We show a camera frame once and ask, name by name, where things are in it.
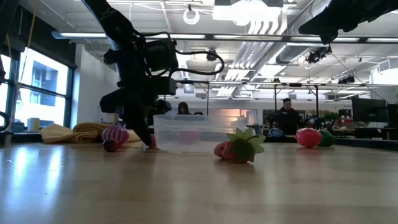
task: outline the striped ball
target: striped ball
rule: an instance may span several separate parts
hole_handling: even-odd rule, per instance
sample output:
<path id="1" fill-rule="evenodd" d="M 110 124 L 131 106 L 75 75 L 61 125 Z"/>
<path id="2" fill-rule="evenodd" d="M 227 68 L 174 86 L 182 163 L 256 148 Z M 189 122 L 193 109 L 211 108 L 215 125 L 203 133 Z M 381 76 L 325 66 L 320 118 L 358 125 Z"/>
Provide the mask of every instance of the striped ball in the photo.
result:
<path id="1" fill-rule="evenodd" d="M 120 124 L 113 124 L 102 132 L 101 137 L 102 141 L 110 139 L 117 141 L 120 145 L 123 145 L 129 140 L 129 133 L 127 132 L 127 129 Z"/>

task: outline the computer monitor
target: computer monitor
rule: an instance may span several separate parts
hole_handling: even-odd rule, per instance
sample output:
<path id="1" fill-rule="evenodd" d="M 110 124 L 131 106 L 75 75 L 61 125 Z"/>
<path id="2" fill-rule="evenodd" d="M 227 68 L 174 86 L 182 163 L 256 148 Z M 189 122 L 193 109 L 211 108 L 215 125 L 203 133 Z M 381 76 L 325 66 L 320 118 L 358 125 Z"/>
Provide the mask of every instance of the computer monitor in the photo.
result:
<path id="1" fill-rule="evenodd" d="M 338 110 L 338 116 L 339 118 L 344 116 L 344 117 L 352 117 L 351 115 L 351 110 Z"/>
<path id="2" fill-rule="evenodd" d="M 351 101 L 354 121 L 388 122 L 385 100 L 352 98 Z"/>

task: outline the wooden table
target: wooden table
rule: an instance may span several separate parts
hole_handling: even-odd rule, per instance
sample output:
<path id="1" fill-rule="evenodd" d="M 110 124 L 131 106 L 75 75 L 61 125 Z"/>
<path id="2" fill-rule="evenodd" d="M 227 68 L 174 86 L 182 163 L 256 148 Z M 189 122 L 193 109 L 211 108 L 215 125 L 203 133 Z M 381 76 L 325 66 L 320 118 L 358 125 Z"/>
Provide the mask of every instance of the wooden table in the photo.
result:
<path id="1" fill-rule="evenodd" d="M 3 148 L 0 223 L 397 223 L 397 153 L 264 146 L 244 165 L 100 144 Z"/>

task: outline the woman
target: woman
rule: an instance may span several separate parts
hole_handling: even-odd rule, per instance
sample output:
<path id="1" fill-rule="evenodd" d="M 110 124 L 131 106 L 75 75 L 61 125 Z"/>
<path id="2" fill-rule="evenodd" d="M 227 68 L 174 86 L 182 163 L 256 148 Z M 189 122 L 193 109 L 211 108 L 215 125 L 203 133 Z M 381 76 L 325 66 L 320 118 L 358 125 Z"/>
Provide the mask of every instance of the woman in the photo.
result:
<path id="1" fill-rule="evenodd" d="M 178 104 L 178 115 L 191 115 L 191 113 L 189 113 L 189 109 L 188 109 L 188 105 L 186 102 L 181 102 L 180 104 Z"/>

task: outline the desk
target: desk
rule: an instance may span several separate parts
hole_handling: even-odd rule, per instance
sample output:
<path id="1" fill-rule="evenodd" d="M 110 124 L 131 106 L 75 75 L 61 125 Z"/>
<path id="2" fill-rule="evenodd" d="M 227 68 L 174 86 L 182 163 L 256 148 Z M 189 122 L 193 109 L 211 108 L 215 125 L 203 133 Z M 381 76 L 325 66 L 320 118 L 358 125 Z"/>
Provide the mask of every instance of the desk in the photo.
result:
<path id="1" fill-rule="evenodd" d="M 383 138 L 390 140 L 390 133 L 398 133 L 398 128 L 356 128 L 355 138 Z"/>

